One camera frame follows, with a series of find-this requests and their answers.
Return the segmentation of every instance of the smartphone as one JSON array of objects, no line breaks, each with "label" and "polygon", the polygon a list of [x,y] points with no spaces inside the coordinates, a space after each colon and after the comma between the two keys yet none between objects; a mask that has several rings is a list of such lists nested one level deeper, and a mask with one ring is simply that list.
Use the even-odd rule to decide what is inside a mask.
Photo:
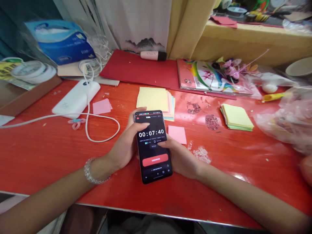
[{"label": "smartphone", "polygon": [[136,123],[150,123],[136,135],[143,184],[171,176],[169,149],[157,145],[158,142],[167,140],[163,112],[160,110],[136,112],[134,120]]}]

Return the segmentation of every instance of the tissue box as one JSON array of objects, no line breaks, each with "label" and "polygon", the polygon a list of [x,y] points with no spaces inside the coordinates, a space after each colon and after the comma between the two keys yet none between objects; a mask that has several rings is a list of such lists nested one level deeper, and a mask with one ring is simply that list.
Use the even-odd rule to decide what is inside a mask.
[{"label": "tissue box", "polygon": [[82,29],[74,22],[43,20],[26,22],[40,49],[57,65],[95,58]]}]

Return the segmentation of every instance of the bracelet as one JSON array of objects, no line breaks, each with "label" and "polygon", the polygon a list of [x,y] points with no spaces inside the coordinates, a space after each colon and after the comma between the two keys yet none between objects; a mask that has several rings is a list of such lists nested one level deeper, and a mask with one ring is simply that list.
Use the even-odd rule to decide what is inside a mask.
[{"label": "bracelet", "polygon": [[91,183],[91,184],[104,184],[106,181],[108,181],[111,177],[109,176],[106,180],[96,180],[95,178],[92,177],[91,175],[91,162],[93,162],[94,160],[96,160],[97,158],[90,158],[88,159],[88,161],[86,161],[85,165],[84,165],[84,175],[86,176],[87,180]]}]

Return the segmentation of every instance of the green paper stack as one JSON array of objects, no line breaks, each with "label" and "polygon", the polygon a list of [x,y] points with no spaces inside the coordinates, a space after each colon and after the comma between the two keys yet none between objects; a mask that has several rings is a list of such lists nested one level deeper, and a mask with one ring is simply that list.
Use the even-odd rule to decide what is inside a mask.
[{"label": "green paper stack", "polygon": [[222,104],[221,112],[229,129],[253,131],[254,125],[244,108]]}]

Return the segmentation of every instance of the white curtain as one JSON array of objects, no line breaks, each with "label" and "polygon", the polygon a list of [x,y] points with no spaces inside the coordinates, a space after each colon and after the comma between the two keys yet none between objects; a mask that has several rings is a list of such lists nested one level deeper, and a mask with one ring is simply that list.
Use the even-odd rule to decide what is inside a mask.
[{"label": "white curtain", "polygon": [[111,49],[166,51],[172,0],[54,0],[65,20],[104,30]]}]

